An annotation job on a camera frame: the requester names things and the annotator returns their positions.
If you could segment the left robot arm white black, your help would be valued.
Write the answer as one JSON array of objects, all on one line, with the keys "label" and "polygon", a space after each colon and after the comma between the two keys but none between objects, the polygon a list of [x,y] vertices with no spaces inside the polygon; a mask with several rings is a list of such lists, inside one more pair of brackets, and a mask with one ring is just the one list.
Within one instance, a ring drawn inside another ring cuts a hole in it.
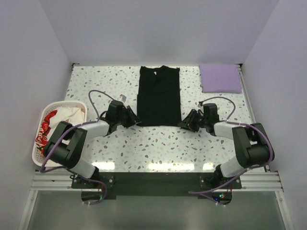
[{"label": "left robot arm white black", "polygon": [[75,126],[61,121],[45,145],[43,151],[45,160],[40,172],[52,171],[52,169],[45,169],[45,165],[51,160],[59,164],[55,169],[64,168],[72,172],[82,178],[82,182],[89,188],[103,184],[99,180],[98,168],[82,158],[86,142],[97,137],[106,137],[115,132],[118,126],[128,128],[138,123],[140,119],[131,107],[116,100],[112,100],[108,110],[94,121]]}]

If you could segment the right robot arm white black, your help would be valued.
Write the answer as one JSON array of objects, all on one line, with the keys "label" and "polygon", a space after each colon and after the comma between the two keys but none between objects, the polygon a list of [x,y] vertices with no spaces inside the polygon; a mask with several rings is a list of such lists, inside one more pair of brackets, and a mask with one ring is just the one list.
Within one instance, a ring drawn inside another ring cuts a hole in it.
[{"label": "right robot arm white black", "polygon": [[225,188],[235,177],[250,169],[262,167],[274,159],[273,147],[262,124],[221,121],[214,103],[204,104],[202,110],[192,109],[178,126],[192,132],[204,128],[212,136],[233,141],[235,156],[216,166],[212,178],[205,180],[210,188]]}]

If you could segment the black t shirt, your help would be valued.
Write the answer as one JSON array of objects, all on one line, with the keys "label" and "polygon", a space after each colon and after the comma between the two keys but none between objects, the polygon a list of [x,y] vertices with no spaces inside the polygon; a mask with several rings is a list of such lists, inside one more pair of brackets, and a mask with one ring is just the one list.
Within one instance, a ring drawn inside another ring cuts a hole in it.
[{"label": "black t shirt", "polygon": [[180,69],[140,68],[137,116],[140,127],[171,126],[181,122]]}]

